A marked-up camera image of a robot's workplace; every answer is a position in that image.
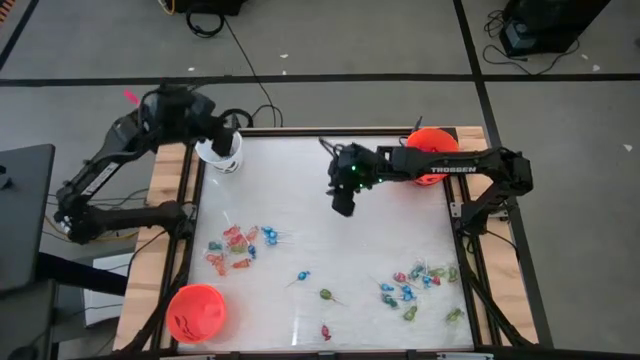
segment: white board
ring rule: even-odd
[[[216,287],[227,303],[222,331],[203,344],[180,344],[182,352],[271,352],[309,350],[463,350],[473,342],[463,316],[460,282],[416,289],[415,320],[402,318],[409,303],[392,310],[381,301],[378,281],[392,283],[418,259],[430,267],[457,266],[442,184],[383,183],[355,196],[353,217],[331,209],[325,194],[330,155],[317,138],[245,138],[244,163],[232,174],[207,166],[189,283]],[[375,151],[396,137],[328,138],[357,142]],[[268,247],[259,235],[257,259],[248,269],[221,277],[205,260],[210,241],[238,224],[272,226],[282,242]],[[301,271],[311,275],[286,287]],[[329,289],[340,305],[323,300]],[[325,341],[325,324],[332,338]]]

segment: table leg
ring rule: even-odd
[[[124,296],[127,290],[125,276],[45,253],[38,253],[36,277],[112,295]]]

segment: white bucket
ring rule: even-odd
[[[233,134],[230,156],[222,157],[216,154],[211,150],[211,145],[211,140],[196,143],[196,152],[202,160],[223,174],[230,174],[240,168],[242,165],[242,136],[239,132],[236,131]]]

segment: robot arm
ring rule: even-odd
[[[489,215],[511,196],[533,189],[529,160],[505,148],[476,152],[429,153],[402,146],[379,146],[377,151],[358,144],[330,145],[329,166],[332,207],[344,216],[355,208],[353,196],[384,181],[410,181],[426,174],[484,174],[493,184],[475,201],[463,204],[459,230],[465,234],[485,232]]]
[[[139,109],[116,120],[98,153],[56,192],[54,219],[69,239],[84,244],[109,230],[152,225],[171,230],[181,223],[186,216],[175,201],[132,210],[102,210],[88,201],[124,164],[160,145],[211,139],[216,153],[228,155],[235,129],[224,126],[225,117],[212,116],[214,109],[212,100],[186,87],[160,86],[145,94]]]

